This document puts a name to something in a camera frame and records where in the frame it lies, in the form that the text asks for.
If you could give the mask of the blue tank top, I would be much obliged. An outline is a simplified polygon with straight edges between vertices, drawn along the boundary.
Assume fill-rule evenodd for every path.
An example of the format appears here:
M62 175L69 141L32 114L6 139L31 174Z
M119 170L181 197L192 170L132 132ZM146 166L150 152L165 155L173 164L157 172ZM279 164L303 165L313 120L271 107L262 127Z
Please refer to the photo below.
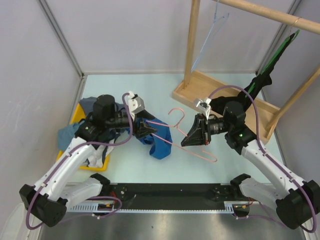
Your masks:
M153 134L148 134L146 136L138 138L138 140L144 145L151 145L149 150L149 155L158 160L162 160L171 154L172 145L172 136L169 127L163 126L167 125L165 122L154 117L152 114L146 110L140 112L137 120L140 121L140 118L143 119L143 122L154 129L157 129L157 132Z

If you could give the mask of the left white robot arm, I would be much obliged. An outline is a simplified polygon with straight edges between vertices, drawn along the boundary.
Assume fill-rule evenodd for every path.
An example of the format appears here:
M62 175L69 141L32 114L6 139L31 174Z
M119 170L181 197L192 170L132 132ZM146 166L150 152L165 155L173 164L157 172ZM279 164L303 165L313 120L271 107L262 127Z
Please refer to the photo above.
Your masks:
M32 230L29 217L34 216L42 224L54 227L65 216L68 209L90 198L105 200L110 196L110 180L99 173L91 175L85 182L66 188L72 175L89 159L99 146L116 147L125 144L111 142L111 131L117 133L129 129L129 135L142 138L157 132L144 122L155 117L145 110L144 101L133 92L123 94L125 112L116 107L115 98L100 95L93 104L92 112L81 121L74 138L50 170L33 185L24 184L19 195L27 210L26 226Z

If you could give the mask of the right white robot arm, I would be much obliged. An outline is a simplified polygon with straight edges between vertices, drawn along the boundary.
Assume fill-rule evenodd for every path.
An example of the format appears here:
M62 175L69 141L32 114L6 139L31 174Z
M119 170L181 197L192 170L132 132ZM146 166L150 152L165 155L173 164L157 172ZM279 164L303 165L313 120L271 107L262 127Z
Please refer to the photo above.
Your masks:
M319 185L313 180L305 181L267 151L258 135L245 124L246 113L239 102L228 102L222 117L210 113L209 103L208 98L194 101L201 112L195 115L181 146L208 145L212 135L224 134L229 147L255 165L272 184L264 185L243 173L230 182L230 194L235 200L249 197L261 202L275 210L282 223L293 230L309 219L315 220L320 212Z

